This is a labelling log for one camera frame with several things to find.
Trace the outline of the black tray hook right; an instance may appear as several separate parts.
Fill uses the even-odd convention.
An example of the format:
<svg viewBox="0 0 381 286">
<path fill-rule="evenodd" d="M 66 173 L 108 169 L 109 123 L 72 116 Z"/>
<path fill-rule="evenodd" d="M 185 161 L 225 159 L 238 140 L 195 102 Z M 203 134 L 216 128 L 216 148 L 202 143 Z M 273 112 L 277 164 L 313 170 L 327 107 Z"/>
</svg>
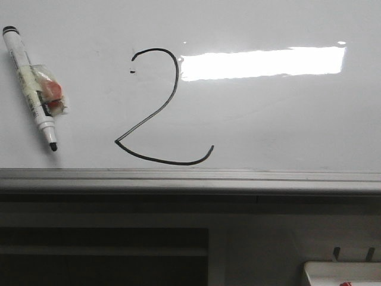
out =
<svg viewBox="0 0 381 286">
<path fill-rule="evenodd" d="M 373 262 L 373 257 L 376 249 L 374 247 L 370 247 L 368 249 L 367 255 L 366 255 L 366 262 Z"/>
</svg>

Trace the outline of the white plastic marker tray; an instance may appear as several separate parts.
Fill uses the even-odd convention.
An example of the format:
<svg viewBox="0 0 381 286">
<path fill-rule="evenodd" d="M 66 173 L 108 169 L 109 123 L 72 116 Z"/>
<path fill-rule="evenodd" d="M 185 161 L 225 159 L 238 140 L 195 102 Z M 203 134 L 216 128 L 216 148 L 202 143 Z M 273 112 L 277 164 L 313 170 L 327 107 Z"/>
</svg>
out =
<svg viewBox="0 0 381 286">
<path fill-rule="evenodd" d="M 307 262 L 301 285 L 380 285 L 380 262 Z"/>
</svg>

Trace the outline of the black tray hook left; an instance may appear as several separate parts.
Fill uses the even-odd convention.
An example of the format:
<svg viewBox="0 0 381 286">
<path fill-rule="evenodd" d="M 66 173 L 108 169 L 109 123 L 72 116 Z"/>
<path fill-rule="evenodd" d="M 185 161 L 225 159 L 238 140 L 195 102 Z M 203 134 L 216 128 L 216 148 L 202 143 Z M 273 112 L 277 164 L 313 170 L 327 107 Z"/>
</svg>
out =
<svg viewBox="0 0 381 286">
<path fill-rule="evenodd" d="M 341 250 L 340 247 L 335 247 L 335 248 L 333 249 L 333 253 L 332 253 L 332 255 L 333 255 L 333 257 L 332 257 L 332 261 L 333 261 L 333 262 L 338 262 L 338 261 L 339 261 L 340 250 Z"/>
</svg>

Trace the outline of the white black-ink whiteboard marker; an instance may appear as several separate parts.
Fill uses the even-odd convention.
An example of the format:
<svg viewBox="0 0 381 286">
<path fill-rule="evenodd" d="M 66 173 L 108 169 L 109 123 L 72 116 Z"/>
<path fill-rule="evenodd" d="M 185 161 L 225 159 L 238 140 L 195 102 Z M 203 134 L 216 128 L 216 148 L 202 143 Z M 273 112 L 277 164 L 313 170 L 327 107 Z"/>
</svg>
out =
<svg viewBox="0 0 381 286">
<path fill-rule="evenodd" d="M 56 152 L 58 140 L 54 117 L 64 114 L 67 109 L 63 89 L 45 65 L 32 64 L 16 27 L 4 27 L 2 35 L 36 126 L 50 149 Z"/>
</svg>

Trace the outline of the red capped whiteboard marker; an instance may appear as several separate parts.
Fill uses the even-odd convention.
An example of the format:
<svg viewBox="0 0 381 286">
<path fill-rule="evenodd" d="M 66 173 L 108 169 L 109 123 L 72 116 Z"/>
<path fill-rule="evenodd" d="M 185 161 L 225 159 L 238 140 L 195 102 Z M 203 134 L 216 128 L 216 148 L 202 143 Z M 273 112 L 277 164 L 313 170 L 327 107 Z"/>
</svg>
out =
<svg viewBox="0 0 381 286">
<path fill-rule="evenodd" d="M 341 283 L 340 286 L 353 286 L 353 284 L 350 281 L 345 281 L 345 282 Z"/>
</svg>

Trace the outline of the white whiteboard with aluminium frame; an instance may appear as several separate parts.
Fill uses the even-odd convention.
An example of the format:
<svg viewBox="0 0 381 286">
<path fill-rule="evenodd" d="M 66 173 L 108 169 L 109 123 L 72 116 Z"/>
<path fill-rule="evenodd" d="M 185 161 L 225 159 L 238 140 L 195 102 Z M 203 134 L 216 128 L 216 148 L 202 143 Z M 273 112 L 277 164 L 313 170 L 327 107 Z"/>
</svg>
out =
<svg viewBox="0 0 381 286">
<path fill-rule="evenodd" d="M 44 143 L 1 46 L 1 192 L 380 194 L 379 1 L 2 1 L 68 103 Z"/>
</svg>

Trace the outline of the black tray hook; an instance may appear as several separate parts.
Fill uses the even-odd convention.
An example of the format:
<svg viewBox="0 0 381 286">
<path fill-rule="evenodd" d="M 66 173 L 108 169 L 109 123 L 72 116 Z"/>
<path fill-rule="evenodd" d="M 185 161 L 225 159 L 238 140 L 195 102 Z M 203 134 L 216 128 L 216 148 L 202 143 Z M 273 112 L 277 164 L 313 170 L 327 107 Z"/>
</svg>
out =
<svg viewBox="0 0 381 286">
<path fill-rule="evenodd" d="M 373 257 L 376 249 L 374 247 L 370 247 L 368 249 L 367 255 L 366 255 L 366 262 L 373 262 Z"/>
<path fill-rule="evenodd" d="M 335 247 L 335 248 L 333 249 L 333 253 L 332 253 L 332 255 L 333 255 L 333 257 L 332 257 L 332 261 L 333 261 L 333 262 L 338 262 L 338 261 L 339 261 L 340 250 L 341 250 L 340 247 Z"/>
</svg>

